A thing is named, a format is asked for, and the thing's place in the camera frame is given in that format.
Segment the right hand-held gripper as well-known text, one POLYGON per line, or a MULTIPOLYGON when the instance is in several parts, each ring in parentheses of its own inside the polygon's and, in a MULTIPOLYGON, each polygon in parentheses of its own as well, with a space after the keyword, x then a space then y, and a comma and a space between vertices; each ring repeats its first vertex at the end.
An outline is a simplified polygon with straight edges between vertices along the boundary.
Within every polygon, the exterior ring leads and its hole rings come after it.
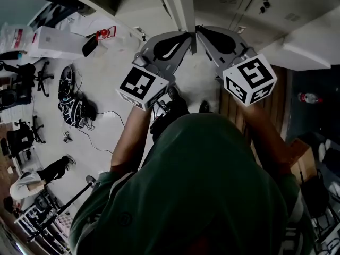
POLYGON ((196 33, 217 66, 221 85, 242 105, 248 107, 272 93, 277 82, 274 70, 239 34, 214 26, 196 26, 196 33))

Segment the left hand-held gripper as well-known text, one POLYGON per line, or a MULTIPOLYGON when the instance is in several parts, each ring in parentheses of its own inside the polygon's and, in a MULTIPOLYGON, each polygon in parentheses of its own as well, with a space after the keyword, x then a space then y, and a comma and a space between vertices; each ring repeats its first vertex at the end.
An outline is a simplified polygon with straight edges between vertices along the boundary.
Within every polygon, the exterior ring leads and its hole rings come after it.
POLYGON ((132 67, 116 89, 118 95, 128 103, 144 111, 167 93, 175 82, 173 73, 180 65, 191 45, 188 32, 173 31, 153 36, 136 53, 132 67))

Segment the grey metal locker door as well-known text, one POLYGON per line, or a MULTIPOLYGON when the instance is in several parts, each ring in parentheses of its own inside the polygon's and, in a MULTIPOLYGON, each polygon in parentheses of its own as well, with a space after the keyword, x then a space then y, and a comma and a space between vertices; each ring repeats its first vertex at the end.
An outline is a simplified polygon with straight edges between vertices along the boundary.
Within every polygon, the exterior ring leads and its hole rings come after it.
POLYGON ((179 31, 186 31, 191 34, 192 41, 190 52, 194 55, 197 52, 196 22, 194 16, 193 0, 163 0, 169 11, 175 26, 179 31))

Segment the person's left forearm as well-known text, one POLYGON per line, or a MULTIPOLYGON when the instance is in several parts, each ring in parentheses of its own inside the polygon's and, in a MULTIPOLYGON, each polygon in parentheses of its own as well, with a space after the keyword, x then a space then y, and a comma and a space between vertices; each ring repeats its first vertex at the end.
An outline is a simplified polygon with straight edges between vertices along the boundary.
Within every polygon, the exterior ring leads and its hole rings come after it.
POLYGON ((151 110, 133 107, 111 158, 110 171, 124 175, 138 170, 145 150, 151 110))

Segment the person's right forearm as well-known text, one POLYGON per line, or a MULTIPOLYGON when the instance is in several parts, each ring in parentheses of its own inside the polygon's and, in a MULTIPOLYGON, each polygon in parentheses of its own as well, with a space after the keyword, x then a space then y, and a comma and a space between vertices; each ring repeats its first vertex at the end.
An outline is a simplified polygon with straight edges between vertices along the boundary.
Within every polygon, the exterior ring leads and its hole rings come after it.
POLYGON ((253 104, 243 107, 242 112, 264 170, 273 178, 291 174, 290 147, 281 138, 266 111, 253 104))

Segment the wooden slat platform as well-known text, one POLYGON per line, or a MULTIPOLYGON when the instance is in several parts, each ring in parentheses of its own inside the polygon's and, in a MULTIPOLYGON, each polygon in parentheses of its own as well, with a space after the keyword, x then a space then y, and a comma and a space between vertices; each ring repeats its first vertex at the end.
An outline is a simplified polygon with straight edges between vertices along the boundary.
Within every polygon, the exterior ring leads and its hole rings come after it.
MULTIPOLYGON (((275 126, 276 130, 281 132, 286 106, 288 69, 274 65, 272 68, 278 77, 278 80, 271 95, 261 100, 260 105, 269 115, 270 120, 275 126)), ((257 164, 261 165, 261 161, 254 147, 251 131, 244 120, 241 108, 237 105, 233 96, 225 89, 222 89, 220 92, 219 113, 227 117, 230 122, 234 124, 236 128, 242 133, 247 144, 250 146, 253 152, 257 164)))

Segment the black display unit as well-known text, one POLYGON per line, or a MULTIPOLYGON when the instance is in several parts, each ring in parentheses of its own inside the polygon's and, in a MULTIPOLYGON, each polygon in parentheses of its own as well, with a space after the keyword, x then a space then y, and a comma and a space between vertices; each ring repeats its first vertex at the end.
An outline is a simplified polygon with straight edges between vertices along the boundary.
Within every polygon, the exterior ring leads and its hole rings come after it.
POLYGON ((180 91, 176 85, 169 88, 168 95, 171 99, 171 101, 167 103, 169 111, 156 119, 150 127, 150 134, 152 135, 153 142, 160 137, 170 124, 181 116, 189 114, 187 103, 185 99, 180 96, 180 91))

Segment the white trash bin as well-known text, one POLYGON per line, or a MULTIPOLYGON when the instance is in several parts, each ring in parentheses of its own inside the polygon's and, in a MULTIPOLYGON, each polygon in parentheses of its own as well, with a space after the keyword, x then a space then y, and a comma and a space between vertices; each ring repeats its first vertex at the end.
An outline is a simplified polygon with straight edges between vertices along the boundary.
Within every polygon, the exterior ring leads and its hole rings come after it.
POLYGON ((82 47, 82 53, 84 57, 101 57, 107 51, 107 48, 102 45, 96 36, 92 36, 82 47))

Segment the white foam box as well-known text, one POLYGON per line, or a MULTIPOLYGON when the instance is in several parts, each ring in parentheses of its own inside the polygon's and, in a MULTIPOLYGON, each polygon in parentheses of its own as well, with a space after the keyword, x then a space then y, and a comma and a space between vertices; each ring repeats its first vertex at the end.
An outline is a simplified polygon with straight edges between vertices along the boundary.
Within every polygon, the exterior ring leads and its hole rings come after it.
POLYGON ((259 51, 271 65, 295 71, 340 65, 340 6, 259 51))

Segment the white side table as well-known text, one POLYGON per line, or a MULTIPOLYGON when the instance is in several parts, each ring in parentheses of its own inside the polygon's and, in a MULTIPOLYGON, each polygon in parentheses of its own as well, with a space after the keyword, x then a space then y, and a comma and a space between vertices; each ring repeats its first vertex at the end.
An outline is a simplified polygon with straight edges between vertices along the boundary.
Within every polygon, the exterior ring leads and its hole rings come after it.
POLYGON ((98 30, 116 26, 117 23, 111 18, 95 12, 89 16, 83 16, 78 12, 71 14, 60 21, 55 28, 82 36, 95 34, 98 30))

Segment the red label plastic bottle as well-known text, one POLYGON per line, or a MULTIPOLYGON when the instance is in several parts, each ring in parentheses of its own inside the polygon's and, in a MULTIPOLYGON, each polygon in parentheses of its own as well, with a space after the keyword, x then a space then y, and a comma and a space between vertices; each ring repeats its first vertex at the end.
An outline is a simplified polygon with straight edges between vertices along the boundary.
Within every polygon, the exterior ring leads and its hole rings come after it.
POLYGON ((298 100, 303 102, 303 103, 307 103, 307 104, 321 104, 323 103, 323 99, 318 97, 316 94, 314 93, 299 93, 298 94, 298 100))

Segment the brown cardboard box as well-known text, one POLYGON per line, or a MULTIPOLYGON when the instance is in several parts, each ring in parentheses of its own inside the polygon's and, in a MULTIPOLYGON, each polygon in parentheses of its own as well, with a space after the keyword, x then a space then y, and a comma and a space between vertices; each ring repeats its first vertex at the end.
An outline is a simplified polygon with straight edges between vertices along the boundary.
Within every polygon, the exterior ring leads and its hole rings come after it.
POLYGON ((290 144, 290 148, 293 154, 290 168, 299 185, 312 177, 317 176, 316 163, 312 148, 298 138, 290 144))

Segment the black office chair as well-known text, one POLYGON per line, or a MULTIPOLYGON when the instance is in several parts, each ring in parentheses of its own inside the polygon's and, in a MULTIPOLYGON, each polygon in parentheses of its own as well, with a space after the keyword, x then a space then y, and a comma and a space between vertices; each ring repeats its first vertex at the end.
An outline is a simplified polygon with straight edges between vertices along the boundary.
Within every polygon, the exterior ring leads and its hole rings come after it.
POLYGON ((37 91, 42 91, 45 97, 49 97, 49 93, 46 92, 44 81, 47 79, 53 79, 53 74, 47 74, 46 73, 46 67, 50 64, 50 61, 44 61, 44 64, 42 66, 42 69, 36 72, 36 68, 33 64, 27 63, 25 65, 17 65, 11 66, 9 64, 6 64, 4 61, 0 61, 0 71, 6 70, 12 73, 17 74, 22 82, 26 82, 30 87, 34 87, 34 81, 38 82, 38 88, 37 91))
POLYGON ((34 141, 37 143, 46 143, 38 134, 38 131, 43 128, 44 125, 38 125, 37 118, 37 115, 32 117, 32 124, 19 119, 17 122, 14 122, 14 125, 19 128, 7 132, 7 147, 11 157, 17 157, 20 152, 31 148, 34 141))

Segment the person's green shirt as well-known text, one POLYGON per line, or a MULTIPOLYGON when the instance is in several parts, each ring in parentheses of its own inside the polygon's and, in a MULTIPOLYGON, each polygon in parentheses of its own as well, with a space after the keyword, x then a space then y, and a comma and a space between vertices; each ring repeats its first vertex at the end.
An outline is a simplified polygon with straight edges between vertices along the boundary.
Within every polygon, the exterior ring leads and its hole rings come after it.
POLYGON ((100 174, 70 229, 73 255, 310 255, 293 174, 269 174, 218 114, 180 117, 137 172, 100 174))

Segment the clear water jug red label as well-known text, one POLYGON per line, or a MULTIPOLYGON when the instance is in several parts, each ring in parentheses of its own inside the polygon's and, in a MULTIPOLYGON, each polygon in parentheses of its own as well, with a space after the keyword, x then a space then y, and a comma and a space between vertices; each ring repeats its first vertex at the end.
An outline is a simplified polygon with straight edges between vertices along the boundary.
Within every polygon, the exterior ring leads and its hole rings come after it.
POLYGON ((27 52, 34 38, 34 31, 28 25, 9 25, 5 22, 0 30, 0 54, 27 52))

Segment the black framed window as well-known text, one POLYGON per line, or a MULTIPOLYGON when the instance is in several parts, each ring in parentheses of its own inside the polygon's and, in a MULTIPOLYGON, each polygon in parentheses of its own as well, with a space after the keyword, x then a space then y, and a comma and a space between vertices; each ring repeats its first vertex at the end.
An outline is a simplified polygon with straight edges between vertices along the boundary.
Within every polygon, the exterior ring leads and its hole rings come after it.
POLYGON ((54 28, 74 13, 87 16, 95 11, 79 0, 0 0, 0 27, 7 22, 54 28))

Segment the black light stand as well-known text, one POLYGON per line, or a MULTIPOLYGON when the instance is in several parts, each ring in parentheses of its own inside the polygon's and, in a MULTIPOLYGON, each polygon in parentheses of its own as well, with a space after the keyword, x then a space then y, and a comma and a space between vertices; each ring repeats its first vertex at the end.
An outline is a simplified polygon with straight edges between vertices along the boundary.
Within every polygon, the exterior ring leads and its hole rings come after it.
POLYGON ((53 221, 63 212, 65 212, 83 193, 85 193, 85 191, 87 191, 89 188, 94 188, 95 184, 96 184, 96 179, 93 176, 88 175, 86 177, 86 182, 87 185, 77 194, 75 195, 67 204, 63 205, 57 212, 56 214, 54 214, 50 219, 48 219, 47 221, 43 222, 43 224, 41 225, 41 227, 34 232, 33 234, 29 235, 29 237, 27 238, 27 242, 33 242, 35 240, 35 238, 37 238, 40 234, 42 234, 42 232, 53 223, 53 221))

